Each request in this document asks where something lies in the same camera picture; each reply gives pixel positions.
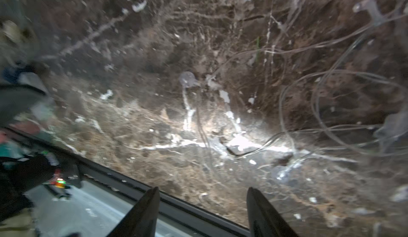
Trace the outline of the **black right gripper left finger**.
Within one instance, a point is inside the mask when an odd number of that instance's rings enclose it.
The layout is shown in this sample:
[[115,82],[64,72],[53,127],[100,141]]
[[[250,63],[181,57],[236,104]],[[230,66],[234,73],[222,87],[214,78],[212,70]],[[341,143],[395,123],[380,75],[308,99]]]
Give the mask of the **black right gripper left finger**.
[[154,237],[159,203],[159,188],[149,189],[107,237]]

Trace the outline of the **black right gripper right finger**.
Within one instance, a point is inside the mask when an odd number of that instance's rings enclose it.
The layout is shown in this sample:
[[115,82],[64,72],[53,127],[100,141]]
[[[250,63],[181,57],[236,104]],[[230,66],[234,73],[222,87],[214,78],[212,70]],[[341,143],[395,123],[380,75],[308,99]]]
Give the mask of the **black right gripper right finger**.
[[248,189],[246,205],[252,237],[298,237],[258,189]]

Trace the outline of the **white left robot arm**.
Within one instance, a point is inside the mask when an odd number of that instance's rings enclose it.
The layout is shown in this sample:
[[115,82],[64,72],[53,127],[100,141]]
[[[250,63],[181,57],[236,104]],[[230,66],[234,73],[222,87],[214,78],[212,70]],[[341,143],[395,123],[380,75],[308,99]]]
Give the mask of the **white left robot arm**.
[[[29,84],[19,83],[22,74],[35,74],[33,65],[18,64],[5,69],[6,84],[1,84],[1,128],[8,127],[14,117],[42,99],[46,92]],[[56,171],[64,176],[78,170],[78,156],[53,146],[26,161],[1,158],[1,223],[19,221],[25,209],[32,207],[25,192],[54,179]]]

